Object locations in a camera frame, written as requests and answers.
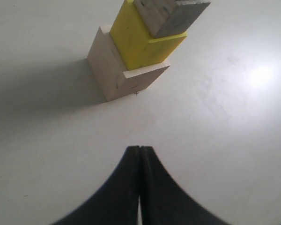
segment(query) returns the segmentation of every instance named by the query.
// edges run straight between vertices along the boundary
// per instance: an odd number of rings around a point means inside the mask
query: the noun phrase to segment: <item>stacked blocks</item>
[[[179,3],[172,2],[173,15],[168,12],[164,19],[159,8],[164,8],[168,1]],[[147,88],[170,66],[167,57],[186,38],[186,24],[206,7],[201,1],[124,0],[114,24],[99,28],[87,57],[107,101]],[[187,18],[185,14],[179,19],[177,10],[190,12],[189,5],[200,7],[196,7],[197,12],[192,7],[191,19],[183,19]]]

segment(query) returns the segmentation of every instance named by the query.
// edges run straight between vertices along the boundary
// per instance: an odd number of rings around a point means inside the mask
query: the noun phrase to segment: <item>wooden block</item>
[[[100,27],[88,61],[107,101],[147,88],[169,66],[164,62],[128,71],[110,36],[111,26]]]
[[[209,0],[134,0],[134,4],[151,36],[162,38],[185,32],[210,2]]]
[[[183,33],[152,38],[133,0],[124,1],[110,34],[128,70],[163,62],[187,37]]]

